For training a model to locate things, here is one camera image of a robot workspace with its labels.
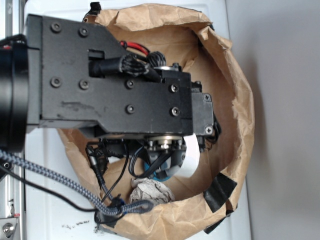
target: brown paper bag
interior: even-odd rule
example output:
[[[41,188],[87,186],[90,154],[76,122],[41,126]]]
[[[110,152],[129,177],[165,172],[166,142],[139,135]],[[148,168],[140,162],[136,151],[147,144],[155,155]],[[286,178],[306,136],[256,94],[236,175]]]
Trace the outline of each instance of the brown paper bag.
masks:
[[[127,214],[114,227],[104,227],[133,240],[181,240],[219,222],[237,208],[254,144],[253,94],[231,52],[231,41],[218,36],[203,13],[169,5],[102,10],[95,22],[106,26],[118,40],[162,52],[168,66],[178,62],[184,72],[191,73],[193,82],[201,81],[203,92],[212,96],[222,128],[216,144],[206,143],[192,177],[174,176],[164,182],[175,202],[158,205],[148,213]],[[77,130],[59,132],[80,183],[102,197],[85,153],[88,139]],[[108,188],[123,164],[124,159],[108,167],[104,175]],[[127,170],[112,194],[121,194],[128,202],[131,178]]]

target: blue component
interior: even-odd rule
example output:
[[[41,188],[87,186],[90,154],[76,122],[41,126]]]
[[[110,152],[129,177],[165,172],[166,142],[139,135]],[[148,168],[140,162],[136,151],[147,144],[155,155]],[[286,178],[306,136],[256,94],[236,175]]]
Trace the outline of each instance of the blue component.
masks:
[[[146,170],[148,170],[150,168],[150,166],[145,162],[144,163],[144,170],[146,171]],[[166,178],[164,178],[164,179],[159,179],[159,178],[157,178],[156,177],[156,172],[154,171],[153,172],[153,174],[154,174],[154,177],[152,178],[153,180],[156,180],[156,181],[158,181],[158,182],[165,182],[165,181],[167,181],[167,180],[169,180],[170,178],[171,178],[171,176],[167,176]]]

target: braided cable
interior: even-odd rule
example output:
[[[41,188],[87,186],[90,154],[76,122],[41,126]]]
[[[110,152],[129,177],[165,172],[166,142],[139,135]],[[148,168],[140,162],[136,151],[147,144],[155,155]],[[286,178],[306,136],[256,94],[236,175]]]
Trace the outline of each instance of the braided cable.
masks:
[[[96,208],[100,212],[102,212],[104,215],[107,215],[107,216],[115,216],[121,213],[142,214],[142,213],[149,212],[153,208],[153,203],[147,200],[135,201],[133,203],[122,205],[120,207],[108,207],[104,205],[102,202],[100,202],[100,199],[97,196],[95,196],[92,192],[85,189],[79,183],[71,180],[70,178],[63,176],[60,173],[47,169],[33,162],[29,162],[18,156],[12,155],[2,149],[0,149],[0,159],[8,163],[12,163],[22,168],[25,168],[27,170],[30,170],[32,172],[35,172],[37,174],[41,174],[61,184],[64,184],[65,186],[75,190],[77,193],[87,198],[90,202],[92,202],[96,206]]]

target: red wire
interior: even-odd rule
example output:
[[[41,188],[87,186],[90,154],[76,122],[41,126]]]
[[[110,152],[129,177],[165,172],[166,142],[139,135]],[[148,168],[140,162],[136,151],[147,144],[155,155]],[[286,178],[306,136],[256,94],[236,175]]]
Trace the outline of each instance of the red wire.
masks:
[[[125,42],[121,41],[120,44],[121,44],[121,46],[124,46]],[[149,54],[149,51],[138,43],[135,43],[132,41],[127,41],[126,46],[129,48],[132,48],[132,49],[136,49],[136,50],[142,52],[143,54],[145,54],[146,56]]]

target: black cylinder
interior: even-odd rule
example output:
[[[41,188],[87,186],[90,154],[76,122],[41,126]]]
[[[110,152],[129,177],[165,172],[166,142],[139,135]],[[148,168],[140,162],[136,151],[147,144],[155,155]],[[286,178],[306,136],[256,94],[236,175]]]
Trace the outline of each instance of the black cylinder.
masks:
[[[0,49],[0,148],[20,152],[28,114],[28,50],[23,43]]]

